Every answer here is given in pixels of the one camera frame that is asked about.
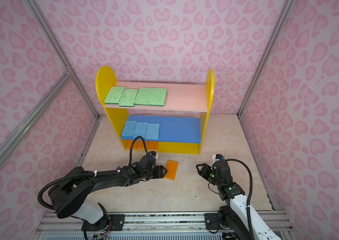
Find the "orange sponge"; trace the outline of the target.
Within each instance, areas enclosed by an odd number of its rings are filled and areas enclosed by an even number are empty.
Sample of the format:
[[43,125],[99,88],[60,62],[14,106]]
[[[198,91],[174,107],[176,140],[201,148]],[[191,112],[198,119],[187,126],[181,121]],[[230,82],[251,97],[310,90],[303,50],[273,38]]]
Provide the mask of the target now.
[[136,145],[136,150],[139,150],[139,151],[145,150],[144,143],[142,141],[136,141],[135,145]]
[[127,141],[126,150],[130,150],[130,149],[137,150],[139,141],[136,141],[134,143],[133,147],[131,147],[132,146],[132,142],[133,142],[133,140]]
[[167,173],[165,174],[164,178],[168,180],[174,180],[176,177],[178,166],[179,166],[179,162],[168,160],[165,166]]
[[149,151],[157,151],[158,150],[158,145],[159,145],[159,142],[149,141],[148,145],[147,145],[147,149]]

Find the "blue sponge front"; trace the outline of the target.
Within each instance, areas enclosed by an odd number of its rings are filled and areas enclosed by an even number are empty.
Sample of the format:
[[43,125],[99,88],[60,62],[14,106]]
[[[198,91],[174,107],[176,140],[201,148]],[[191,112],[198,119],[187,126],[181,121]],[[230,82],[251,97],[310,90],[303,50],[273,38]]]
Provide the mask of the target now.
[[159,123],[148,123],[145,139],[155,141],[159,138]]

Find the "blue sponge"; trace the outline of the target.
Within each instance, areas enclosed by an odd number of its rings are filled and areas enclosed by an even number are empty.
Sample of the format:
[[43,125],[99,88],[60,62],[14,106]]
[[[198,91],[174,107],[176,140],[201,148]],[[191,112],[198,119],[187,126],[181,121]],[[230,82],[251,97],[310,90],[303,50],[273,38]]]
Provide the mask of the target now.
[[155,141],[159,138],[159,123],[148,123],[145,139]]
[[133,137],[135,128],[136,128],[137,121],[127,120],[124,124],[121,136],[123,138],[130,138]]
[[148,128],[148,122],[137,122],[135,125],[133,137],[136,138],[140,136],[143,139],[145,139],[147,128]]

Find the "green sponge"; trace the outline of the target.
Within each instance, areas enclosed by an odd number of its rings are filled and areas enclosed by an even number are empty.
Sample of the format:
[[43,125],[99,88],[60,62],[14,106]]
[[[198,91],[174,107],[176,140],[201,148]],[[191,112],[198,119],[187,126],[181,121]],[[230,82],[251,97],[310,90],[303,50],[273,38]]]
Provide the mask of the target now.
[[149,93],[150,106],[164,106],[167,89],[165,88],[152,88]]
[[138,89],[124,89],[121,94],[118,105],[120,107],[134,107],[134,101],[136,95],[138,93]]
[[104,99],[105,104],[118,104],[125,87],[111,87]]
[[135,105],[149,106],[150,96],[153,88],[141,87],[139,88],[134,100]]

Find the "green sponge bottom front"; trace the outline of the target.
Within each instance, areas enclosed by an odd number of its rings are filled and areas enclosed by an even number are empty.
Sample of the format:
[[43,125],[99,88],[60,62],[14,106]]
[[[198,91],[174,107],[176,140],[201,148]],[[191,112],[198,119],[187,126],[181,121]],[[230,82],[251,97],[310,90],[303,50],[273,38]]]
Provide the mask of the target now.
[[134,107],[134,101],[136,95],[138,93],[138,89],[124,89],[121,94],[118,105],[120,107]]

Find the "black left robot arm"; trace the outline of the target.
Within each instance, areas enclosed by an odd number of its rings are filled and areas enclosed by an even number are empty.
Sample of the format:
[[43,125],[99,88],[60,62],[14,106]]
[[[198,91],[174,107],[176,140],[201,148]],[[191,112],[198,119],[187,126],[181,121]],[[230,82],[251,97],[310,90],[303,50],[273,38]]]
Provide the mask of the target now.
[[73,217],[83,221],[81,230],[109,231],[111,217],[105,207],[87,199],[93,192],[113,187],[129,187],[167,174],[164,166],[156,165],[157,155],[149,152],[139,162],[112,171],[86,171],[76,167],[67,175],[44,186],[37,195],[38,202],[54,210],[59,219]]

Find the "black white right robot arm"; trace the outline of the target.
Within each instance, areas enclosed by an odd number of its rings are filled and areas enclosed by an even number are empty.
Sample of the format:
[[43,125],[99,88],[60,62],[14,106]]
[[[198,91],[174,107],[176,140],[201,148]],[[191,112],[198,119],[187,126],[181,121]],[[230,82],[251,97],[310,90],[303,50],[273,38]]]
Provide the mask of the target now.
[[[233,181],[229,162],[244,166],[249,174],[249,192],[246,194],[240,185]],[[238,240],[279,240],[280,237],[271,230],[251,205],[253,194],[253,176],[250,168],[236,159],[220,159],[213,163],[196,165],[198,174],[217,187],[220,199],[226,202],[217,213],[217,220],[206,219],[206,229],[211,234],[219,230],[234,231]]]

